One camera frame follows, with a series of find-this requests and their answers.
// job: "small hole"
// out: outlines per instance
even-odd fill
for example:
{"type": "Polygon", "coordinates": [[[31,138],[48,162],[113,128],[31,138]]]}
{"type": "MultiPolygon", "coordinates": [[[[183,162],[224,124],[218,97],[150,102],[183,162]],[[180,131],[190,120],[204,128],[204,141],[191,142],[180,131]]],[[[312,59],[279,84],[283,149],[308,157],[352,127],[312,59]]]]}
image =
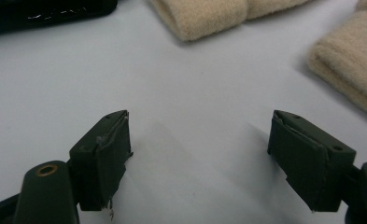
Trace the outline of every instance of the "small hole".
{"type": "Polygon", "coordinates": [[[337,151],[342,151],[343,150],[341,147],[332,147],[332,149],[337,150],[337,151]]]}
{"type": "Polygon", "coordinates": [[[52,175],[53,173],[55,173],[55,171],[57,171],[57,169],[58,169],[58,166],[56,166],[54,164],[48,164],[48,165],[44,165],[44,166],[40,167],[36,171],[36,174],[38,176],[52,175]]]}

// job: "white table surface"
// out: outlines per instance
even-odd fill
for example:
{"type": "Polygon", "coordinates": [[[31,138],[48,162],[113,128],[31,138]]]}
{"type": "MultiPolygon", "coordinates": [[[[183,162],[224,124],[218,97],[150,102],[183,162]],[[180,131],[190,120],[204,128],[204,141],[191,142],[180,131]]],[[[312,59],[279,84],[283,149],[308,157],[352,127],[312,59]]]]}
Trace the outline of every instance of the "white table surface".
{"type": "MultiPolygon", "coordinates": [[[[353,13],[317,0],[182,43],[148,0],[111,15],[0,35],[0,201],[26,171],[128,109],[134,156],[114,197],[119,224],[344,223],[312,213],[266,153],[274,109],[315,123],[367,161],[367,114],[313,75],[310,46],[353,13]]],[[[81,223],[110,223],[79,212],[81,223]]]]}

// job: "black object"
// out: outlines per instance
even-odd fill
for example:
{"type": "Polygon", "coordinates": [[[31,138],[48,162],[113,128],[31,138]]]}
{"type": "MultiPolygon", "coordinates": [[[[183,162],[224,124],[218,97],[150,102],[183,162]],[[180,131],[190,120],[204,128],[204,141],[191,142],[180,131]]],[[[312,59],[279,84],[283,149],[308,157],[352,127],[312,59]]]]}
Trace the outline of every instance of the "black object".
{"type": "Polygon", "coordinates": [[[312,211],[336,212],[344,201],[346,223],[367,223],[367,163],[356,151],[300,116],[274,112],[268,153],[312,211]]]}
{"type": "Polygon", "coordinates": [[[100,119],[70,150],[70,161],[49,161],[28,171],[20,195],[0,202],[0,224],[76,224],[84,211],[106,208],[133,156],[128,112],[100,119]]]}
{"type": "Polygon", "coordinates": [[[0,0],[0,33],[111,13],[118,0],[0,0]]]}

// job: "clip jaw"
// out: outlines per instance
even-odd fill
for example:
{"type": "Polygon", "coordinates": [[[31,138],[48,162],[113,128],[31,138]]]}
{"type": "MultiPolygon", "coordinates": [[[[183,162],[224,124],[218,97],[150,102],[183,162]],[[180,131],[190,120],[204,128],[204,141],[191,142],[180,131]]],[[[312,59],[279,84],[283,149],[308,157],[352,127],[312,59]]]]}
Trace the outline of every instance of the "clip jaw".
{"type": "Polygon", "coordinates": [[[353,165],[354,149],[306,119],[276,110],[268,153],[312,211],[336,212],[344,201],[346,223],[367,223],[367,163],[361,170],[353,165]]]}
{"type": "Polygon", "coordinates": [[[133,156],[128,112],[104,116],[70,150],[70,165],[83,211],[107,207],[133,156]]]}

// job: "cream wool cloth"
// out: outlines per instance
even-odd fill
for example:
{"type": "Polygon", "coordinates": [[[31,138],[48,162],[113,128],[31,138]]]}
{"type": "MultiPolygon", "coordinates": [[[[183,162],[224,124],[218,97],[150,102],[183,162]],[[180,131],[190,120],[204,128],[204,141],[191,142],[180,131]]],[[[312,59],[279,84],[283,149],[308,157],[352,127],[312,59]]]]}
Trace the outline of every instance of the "cream wool cloth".
{"type": "Polygon", "coordinates": [[[228,29],[308,0],[151,0],[160,17],[184,41],[228,29]]]}
{"type": "Polygon", "coordinates": [[[308,65],[354,104],[367,111],[367,0],[339,29],[311,48],[308,65]]]}

